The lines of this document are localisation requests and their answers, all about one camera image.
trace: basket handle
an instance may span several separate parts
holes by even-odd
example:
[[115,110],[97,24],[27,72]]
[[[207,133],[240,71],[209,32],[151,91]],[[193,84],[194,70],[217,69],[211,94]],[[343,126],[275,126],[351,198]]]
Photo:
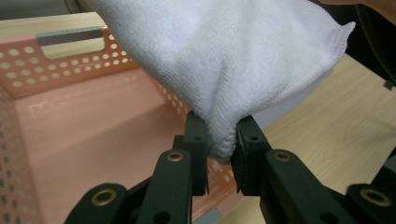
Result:
[[38,43],[41,47],[95,39],[100,37],[103,37],[102,29],[100,26],[47,32],[36,35]]

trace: white towel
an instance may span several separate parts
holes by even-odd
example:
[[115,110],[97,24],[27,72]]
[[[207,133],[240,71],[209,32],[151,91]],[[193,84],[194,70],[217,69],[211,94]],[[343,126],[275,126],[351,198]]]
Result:
[[264,127],[340,60],[355,23],[307,0],[88,0],[128,55],[207,124],[227,161],[235,125]]

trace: basket hole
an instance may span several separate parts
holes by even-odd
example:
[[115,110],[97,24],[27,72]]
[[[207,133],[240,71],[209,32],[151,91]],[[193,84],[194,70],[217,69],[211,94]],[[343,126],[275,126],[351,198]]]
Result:
[[58,77],[60,77],[61,75],[59,75],[58,73],[54,73],[54,74],[52,74],[51,75],[53,78],[58,78]]
[[32,57],[32,58],[29,59],[29,62],[30,63],[39,63],[40,60],[38,58]]
[[6,76],[7,76],[8,78],[16,78],[16,77],[17,77],[17,74],[15,74],[15,73],[7,73]]
[[62,68],[66,68],[67,67],[67,63],[60,63],[59,64],[60,67]]
[[37,68],[35,68],[35,72],[37,72],[37,73],[42,73],[42,72],[44,72],[44,68],[42,68],[42,67],[37,67]]
[[73,60],[73,61],[72,61],[72,64],[73,64],[73,65],[78,65],[78,64],[79,64],[79,61]]
[[7,196],[6,196],[6,195],[2,195],[2,196],[1,196],[1,203],[2,203],[3,205],[6,205],[6,204],[8,203],[8,199],[7,199]]
[[35,79],[34,79],[34,78],[28,78],[28,79],[26,80],[26,82],[27,82],[28,84],[35,84]]
[[11,223],[11,216],[9,215],[9,213],[4,213],[3,219],[6,222],[6,224]]
[[11,64],[9,64],[9,63],[0,63],[0,67],[3,68],[3,69],[8,69],[8,68],[11,67]]
[[17,49],[10,49],[8,51],[8,54],[11,55],[11,56],[18,56],[18,55],[20,55],[20,51],[17,50]]
[[83,58],[81,61],[82,61],[83,63],[88,63],[88,62],[90,61],[90,59],[89,59],[89,58]]
[[32,74],[32,72],[30,71],[30,70],[22,70],[21,71],[21,74],[23,75],[23,76],[29,76],[30,74]]
[[15,61],[15,65],[22,67],[26,65],[26,62],[24,60],[17,60]]
[[25,47],[25,48],[23,49],[23,51],[24,51],[25,53],[33,53],[33,52],[35,52],[35,49],[32,48],[32,47]]
[[41,76],[39,79],[40,81],[47,81],[49,78],[47,76]]

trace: folded cloth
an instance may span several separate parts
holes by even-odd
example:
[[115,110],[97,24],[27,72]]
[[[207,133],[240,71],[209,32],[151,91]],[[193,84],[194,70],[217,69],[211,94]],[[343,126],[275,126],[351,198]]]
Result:
[[299,104],[340,60],[355,23],[307,0],[87,0],[148,74],[207,124],[227,161],[235,125],[269,124]]

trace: wood grain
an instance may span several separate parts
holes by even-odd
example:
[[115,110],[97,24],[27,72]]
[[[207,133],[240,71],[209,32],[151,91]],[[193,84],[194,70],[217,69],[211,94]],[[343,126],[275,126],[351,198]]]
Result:
[[[396,145],[396,90],[344,56],[297,108],[266,129],[273,148],[296,153],[325,186],[345,193],[370,183]],[[264,223],[258,198],[246,197],[222,224]]]

